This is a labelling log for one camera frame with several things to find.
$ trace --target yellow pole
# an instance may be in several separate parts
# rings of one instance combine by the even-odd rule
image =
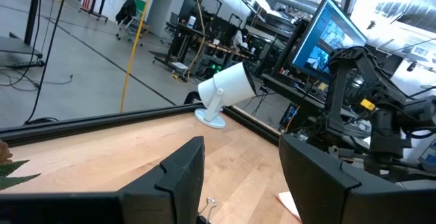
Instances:
[[[125,100],[125,94],[126,94],[126,90],[127,90],[127,85],[129,84],[129,76],[130,76],[131,66],[132,66],[132,64],[134,62],[136,46],[138,45],[139,36],[141,35],[142,23],[144,22],[145,12],[147,10],[147,6],[149,5],[149,2],[150,2],[150,0],[145,1],[144,10],[142,11],[142,16],[141,16],[141,22],[139,24],[138,31],[136,32],[134,46],[131,49],[129,65],[127,66],[127,72],[125,73],[124,86],[123,86],[123,96],[121,97],[120,112],[124,111],[124,100]]]

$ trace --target white lamp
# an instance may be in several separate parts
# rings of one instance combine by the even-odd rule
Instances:
[[[244,63],[233,65],[198,85],[198,93],[207,109],[197,109],[195,117],[212,128],[223,129],[219,115],[222,106],[230,106],[255,96],[253,78]]]

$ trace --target plant leaf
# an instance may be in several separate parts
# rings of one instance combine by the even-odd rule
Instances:
[[[32,180],[33,178],[39,176],[40,174],[32,175],[32,176],[23,176],[23,177],[3,177],[0,176],[0,190],[6,189],[8,187],[13,187],[20,183],[26,182],[28,180]]]
[[[0,164],[0,176],[9,176],[12,172],[27,162],[29,162],[29,160]]]

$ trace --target paper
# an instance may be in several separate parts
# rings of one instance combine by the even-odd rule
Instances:
[[[293,216],[295,216],[300,222],[300,215],[297,210],[297,206],[295,205],[294,198],[292,198],[291,192],[284,192],[277,194],[277,199],[291,212]]]
[[[171,64],[175,65],[179,69],[187,69],[188,68],[185,64],[179,63],[179,62],[171,62]]]

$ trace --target concrete floor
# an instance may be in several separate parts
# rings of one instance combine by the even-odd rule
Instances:
[[[0,0],[0,35],[9,32],[24,36],[30,0]],[[55,0],[51,21],[49,21],[52,0],[42,0],[40,31],[36,48],[42,49],[48,25],[47,38],[43,49],[44,58],[59,10],[60,0]],[[54,36],[52,52],[48,60],[46,81],[65,82],[73,75],[69,84],[44,84],[35,118],[55,117],[59,120],[83,118],[119,112],[125,70],[131,54],[132,44],[116,40],[118,27],[108,22],[96,21],[94,16],[78,12],[76,0],[66,0],[61,20]],[[36,25],[33,37],[36,36]],[[124,111],[161,108],[182,104],[186,94],[196,90],[194,84],[181,84],[170,75],[170,70],[156,62],[149,50],[166,53],[168,46],[162,46],[154,35],[143,38],[143,47],[138,47],[132,67]],[[28,62],[28,55],[0,52],[0,65]],[[15,77],[11,71],[2,71]],[[32,68],[28,77],[39,80],[42,68]],[[0,73],[0,84],[9,80]],[[32,89],[29,82],[19,82],[16,87]],[[17,91],[10,86],[0,86],[0,127],[23,124],[31,113],[36,91]],[[245,110],[253,112],[259,104],[255,98]],[[249,100],[238,104],[244,108]],[[287,108],[288,101],[280,95],[269,95],[260,106],[256,117],[278,127],[278,122]]]

